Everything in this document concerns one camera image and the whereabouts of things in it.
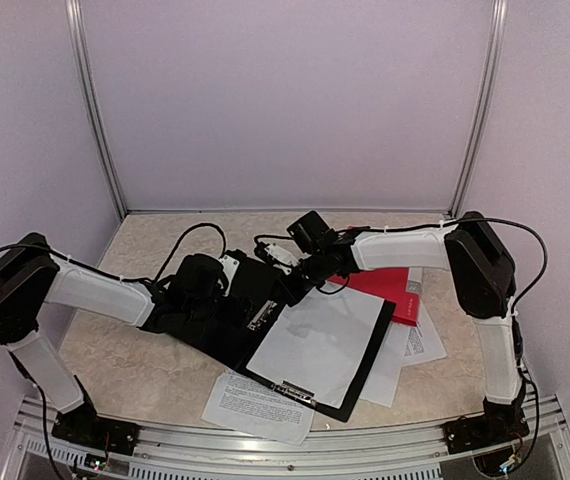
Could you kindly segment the white paper sheet underneath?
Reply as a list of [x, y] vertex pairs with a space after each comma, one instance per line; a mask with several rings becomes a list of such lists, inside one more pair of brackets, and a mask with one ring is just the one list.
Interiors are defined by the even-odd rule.
[[392, 322], [360, 393], [365, 400], [390, 408], [394, 402], [409, 337], [408, 326]]

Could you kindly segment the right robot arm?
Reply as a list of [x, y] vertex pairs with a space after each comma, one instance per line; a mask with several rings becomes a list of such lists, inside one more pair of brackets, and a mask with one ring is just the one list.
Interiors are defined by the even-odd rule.
[[489, 219], [472, 211], [437, 224], [337, 231], [311, 211], [287, 232], [303, 258], [276, 245], [267, 251], [285, 272], [283, 287], [291, 305], [333, 276], [348, 278], [389, 268], [449, 272], [460, 308], [475, 323], [486, 377], [485, 402], [494, 406], [478, 419], [477, 436], [496, 444], [514, 429], [515, 414], [507, 405], [525, 391], [515, 262]]

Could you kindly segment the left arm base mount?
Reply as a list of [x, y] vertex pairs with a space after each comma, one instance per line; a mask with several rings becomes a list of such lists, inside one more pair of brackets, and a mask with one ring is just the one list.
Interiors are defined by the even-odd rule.
[[52, 435], [90, 449], [132, 456], [140, 429], [132, 422], [70, 412], [57, 416]]

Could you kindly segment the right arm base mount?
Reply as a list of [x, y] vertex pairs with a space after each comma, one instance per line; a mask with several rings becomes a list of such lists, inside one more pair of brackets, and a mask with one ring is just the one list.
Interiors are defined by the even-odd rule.
[[484, 399], [480, 415], [445, 422], [442, 430], [448, 453], [483, 449], [526, 437], [530, 430], [522, 403], [520, 398], [509, 404]]

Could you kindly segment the white paper sheet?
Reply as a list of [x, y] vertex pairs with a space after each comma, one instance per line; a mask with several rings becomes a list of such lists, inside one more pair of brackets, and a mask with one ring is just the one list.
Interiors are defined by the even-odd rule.
[[339, 407], [370, 341], [384, 300], [346, 289], [336, 295], [310, 292], [286, 307], [247, 370], [275, 384], [287, 382], [313, 399]]

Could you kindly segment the red plastic folder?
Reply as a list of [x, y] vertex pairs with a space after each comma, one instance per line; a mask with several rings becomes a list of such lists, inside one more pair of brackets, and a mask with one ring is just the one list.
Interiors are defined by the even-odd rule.
[[406, 326], [418, 325], [422, 294], [421, 268], [386, 268], [351, 274], [346, 280], [337, 275], [320, 290], [338, 292], [334, 306], [372, 325], [385, 302], [393, 304], [391, 320]]

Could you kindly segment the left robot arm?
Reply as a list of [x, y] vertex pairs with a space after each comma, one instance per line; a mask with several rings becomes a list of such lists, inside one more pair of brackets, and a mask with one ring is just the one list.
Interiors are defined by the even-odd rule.
[[56, 252], [36, 232], [0, 248], [0, 345], [61, 414], [67, 430], [86, 445], [105, 434], [102, 418], [56, 348], [41, 332], [46, 304], [116, 319], [154, 334], [179, 336], [189, 323], [207, 322], [227, 299], [239, 260], [186, 257], [161, 280], [126, 279], [84, 266]]

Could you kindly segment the black clip folder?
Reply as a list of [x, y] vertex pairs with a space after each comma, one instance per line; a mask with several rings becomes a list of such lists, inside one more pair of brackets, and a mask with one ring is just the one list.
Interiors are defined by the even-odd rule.
[[[278, 384], [249, 372], [247, 363], [265, 339], [284, 308], [289, 307], [280, 298], [277, 289], [278, 278], [285, 273], [278, 268], [249, 258], [239, 250], [229, 251], [226, 254], [241, 261], [229, 295], [245, 301], [245, 319], [240, 325], [224, 322], [221, 315], [216, 315], [206, 322], [182, 323], [177, 315], [170, 313], [160, 288], [156, 285], [161, 279], [155, 279], [144, 283], [151, 294], [154, 307], [141, 328], [152, 333], [168, 334], [217, 360], [233, 371], [274, 390], [274, 386]], [[278, 304], [271, 318], [259, 331], [248, 330], [246, 328], [248, 321], [267, 301], [275, 301]], [[364, 356], [354, 379], [348, 387], [341, 406], [331, 407], [316, 400], [313, 403], [303, 402], [298, 399], [292, 400], [335, 420], [347, 421], [351, 416], [358, 396], [365, 385], [366, 377], [370, 373], [383, 343], [383, 337], [391, 321], [393, 308], [393, 304], [384, 303]]]

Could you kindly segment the printed text paper sheet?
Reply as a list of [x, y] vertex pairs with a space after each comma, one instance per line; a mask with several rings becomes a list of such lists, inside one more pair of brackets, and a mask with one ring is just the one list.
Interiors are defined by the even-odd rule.
[[201, 419], [263, 439], [301, 445], [313, 416], [311, 409], [256, 381], [225, 372], [216, 379]]

